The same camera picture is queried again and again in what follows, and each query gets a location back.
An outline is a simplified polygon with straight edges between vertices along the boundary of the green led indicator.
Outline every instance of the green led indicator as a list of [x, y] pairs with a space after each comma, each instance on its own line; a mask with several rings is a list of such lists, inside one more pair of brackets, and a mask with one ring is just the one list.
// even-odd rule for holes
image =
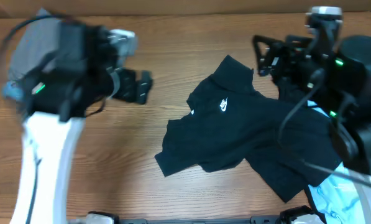
[[337, 64], [338, 66], [343, 66], [343, 65], [344, 65], [344, 62], [343, 62], [341, 59], [337, 58], [337, 59], [336, 59], [336, 64]]
[[40, 92], [41, 90], [43, 90], [45, 86], [46, 85], [42, 85], [38, 90], [35, 91], [35, 94], [37, 94], [38, 92]]
[[334, 112], [334, 111], [330, 111], [330, 116], [335, 117], [336, 115], [337, 115], [336, 112]]

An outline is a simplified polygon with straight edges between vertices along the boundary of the black shirt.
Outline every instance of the black shirt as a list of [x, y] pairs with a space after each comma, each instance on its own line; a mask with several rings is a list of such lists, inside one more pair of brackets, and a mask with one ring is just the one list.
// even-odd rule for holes
[[[277, 129], [294, 104], [262, 96], [252, 79], [253, 70], [227, 56], [196, 87], [187, 100], [192, 112], [168, 122], [163, 151], [155, 156], [165, 176], [194, 164], [206, 172], [233, 168], [246, 158], [284, 202], [328, 176], [277, 147]], [[282, 144], [305, 161], [335, 169], [340, 159], [329, 122], [314, 110], [300, 109], [286, 124]]]

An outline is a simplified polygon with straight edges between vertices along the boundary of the wooden tabletop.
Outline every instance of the wooden tabletop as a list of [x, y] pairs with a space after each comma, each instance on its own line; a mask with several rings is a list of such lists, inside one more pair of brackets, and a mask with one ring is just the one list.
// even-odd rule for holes
[[[121, 218], [246, 218], [277, 215], [307, 205], [303, 192], [283, 203], [243, 162], [235, 169], [205, 173], [193, 166], [167, 178], [155, 159], [169, 119], [190, 112], [188, 95], [233, 56], [255, 68], [250, 40], [254, 34], [277, 39], [307, 35], [304, 14], [213, 16], [86, 17], [90, 24], [133, 30], [139, 36], [136, 56], [127, 67], [153, 72], [146, 106], [110, 101], [105, 112], [86, 120], [70, 179], [69, 217], [91, 210]], [[0, 19], [0, 41], [21, 20]], [[371, 35], [371, 13], [347, 13], [342, 36]], [[270, 78], [255, 76], [254, 87], [277, 97]], [[21, 170], [21, 129], [14, 110], [0, 95], [0, 223], [8, 223], [17, 197]]]

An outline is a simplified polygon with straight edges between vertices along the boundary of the light blue cloth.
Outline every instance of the light blue cloth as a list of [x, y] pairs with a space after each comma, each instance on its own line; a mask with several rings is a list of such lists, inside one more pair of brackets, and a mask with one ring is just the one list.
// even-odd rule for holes
[[[308, 106], [314, 105], [315, 102], [308, 101]], [[321, 108], [314, 110], [325, 114]], [[348, 169], [342, 163], [336, 171], [349, 175]], [[308, 187], [316, 209], [324, 214], [327, 224], [365, 223], [362, 204], [352, 181], [330, 175], [321, 185]]]

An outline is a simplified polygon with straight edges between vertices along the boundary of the nike logo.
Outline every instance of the nike logo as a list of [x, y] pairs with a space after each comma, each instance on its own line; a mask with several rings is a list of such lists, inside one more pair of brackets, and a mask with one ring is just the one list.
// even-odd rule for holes
[[220, 108], [222, 111], [227, 110], [227, 102], [228, 102], [228, 97], [225, 100], [221, 101]]

